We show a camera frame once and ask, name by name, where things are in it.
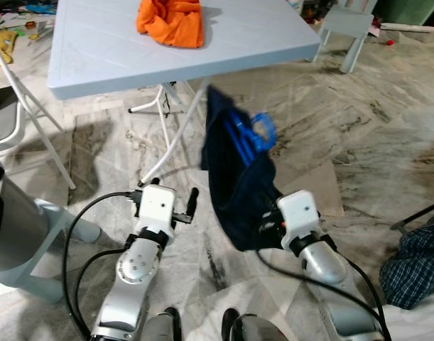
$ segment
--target orange towel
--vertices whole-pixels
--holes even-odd
[[[199,0],[141,0],[136,28],[161,44],[179,48],[204,45]]]

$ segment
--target table top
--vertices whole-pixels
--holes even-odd
[[[58,99],[189,80],[313,56],[319,37],[285,0],[201,0],[205,45],[136,31],[139,0],[60,0],[48,86]]]

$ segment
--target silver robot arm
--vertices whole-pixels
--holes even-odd
[[[174,240],[175,222],[189,224],[195,213],[195,188],[184,215],[173,212],[175,191],[170,188],[147,185],[142,200],[138,193],[139,221],[131,235],[132,244],[116,264],[114,285],[100,308],[91,340],[129,341],[139,335],[148,310],[148,289],[163,250]]]
[[[353,268],[320,238],[323,232],[312,194],[301,190],[281,197],[277,206],[286,229],[281,246],[299,258],[305,274],[366,302],[354,284]],[[308,287],[319,302],[331,341],[384,340],[377,321],[356,303],[325,288],[313,284]]]

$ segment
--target black wire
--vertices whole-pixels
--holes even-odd
[[[65,237],[65,245],[63,250],[63,257],[62,257],[62,290],[63,290],[63,298],[65,301],[65,306],[67,307],[68,314],[71,317],[73,323],[75,324],[75,327],[77,328],[78,332],[80,332],[80,335],[83,340],[88,341],[90,339],[90,330],[85,325],[85,323],[81,323],[80,319],[76,316],[75,311],[72,307],[72,304],[70,302],[70,296],[68,294],[68,284],[67,284],[67,258],[68,258],[68,247],[70,245],[70,240],[72,236],[73,229],[75,228],[77,222],[82,217],[88,209],[90,209],[93,205],[96,203],[107,199],[108,197],[118,197],[118,196],[127,196],[129,195],[128,192],[114,192],[106,195],[102,195],[101,197],[98,197],[97,199],[93,200],[90,204],[88,204],[86,207],[84,207],[81,212],[78,213],[78,215],[74,218],[72,224],[70,225],[70,228],[66,234]]]
[[[369,305],[367,305],[365,302],[363,302],[360,299],[354,297],[353,295],[350,295],[347,292],[340,290],[338,288],[335,288],[334,286],[331,286],[329,284],[316,281],[315,279],[309,278],[309,277],[304,276],[304,275],[296,274],[294,272],[290,272],[290,271],[287,271],[284,269],[277,268],[276,266],[268,263],[267,260],[265,260],[265,258],[263,258],[262,255],[259,253],[259,250],[255,250],[255,252],[256,252],[256,255],[258,256],[259,260],[261,261],[261,263],[263,263],[265,266],[267,266],[271,270],[274,270],[275,272],[278,272],[279,274],[282,274],[284,276],[298,279],[299,281],[304,281],[307,283],[314,284],[316,286],[320,286],[322,288],[325,288],[329,291],[332,291],[334,293],[337,293],[337,294],[347,298],[348,300],[356,303],[357,305],[360,305],[363,309],[365,309],[366,312],[368,312],[370,315],[372,315],[376,319],[376,321],[378,321],[379,325],[381,326],[385,341],[392,341],[390,333],[389,333],[389,329],[387,328],[387,325],[386,325],[386,322],[383,319],[381,319],[379,314],[376,311],[374,311],[373,309],[371,309],[371,307]]]
[[[367,274],[364,273],[364,271],[359,268],[359,266],[357,264],[355,264],[353,261],[351,261],[350,259],[346,258],[347,262],[349,263],[349,265],[351,265],[359,274],[360,276],[362,276],[362,278],[365,280],[365,282],[368,285],[368,288],[371,291],[371,294],[373,295],[373,299],[374,302],[376,303],[376,307],[378,308],[378,313],[379,313],[379,317],[386,322],[386,318],[384,316],[384,309],[382,308],[382,303],[381,303],[381,299],[378,296],[378,293],[376,292],[376,289],[374,288],[373,283],[370,281],[370,278],[368,278]]]
[[[81,310],[80,310],[80,304],[78,302],[78,293],[80,290],[80,284],[81,284],[82,277],[84,276],[84,272],[86,272],[86,270],[90,266],[90,264],[93,261],[97,260],[98,258],[109,255],[109,254],[121,254],[123,252],[125,252],[125,249],[109,250],[109,251],[100,252],[99,254],[95,254],[92,258],[90,258],[88,261],[86,261],[84,266],[81,268],[80,273],[79,273],[77,280],[76,280],[75,292],[73,293],[73,305],[75,307],[76,316],[83,325],[85,325],[85,321],[84,321],[84,318],[82,318],[82,314],[81,314]]]

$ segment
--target yellow object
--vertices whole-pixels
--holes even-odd
[[[0,51],[5,63],[10,64],[11,53],[16,39],[16,33],[12,31],[0,31]]]

